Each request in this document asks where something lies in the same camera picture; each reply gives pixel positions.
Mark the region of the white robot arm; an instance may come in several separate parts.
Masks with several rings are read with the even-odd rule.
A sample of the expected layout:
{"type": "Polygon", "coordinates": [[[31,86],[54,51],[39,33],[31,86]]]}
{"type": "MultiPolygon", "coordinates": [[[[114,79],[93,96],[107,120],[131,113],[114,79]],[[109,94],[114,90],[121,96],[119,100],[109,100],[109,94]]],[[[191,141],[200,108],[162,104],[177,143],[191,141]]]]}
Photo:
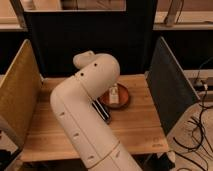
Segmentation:
{"type": "Polygon", "coordinates": [[[92,106],[119,75],[119,63],[112,55],[96,54],[50,95],[52,111],[88,171],[142,171],[92,106]]]}

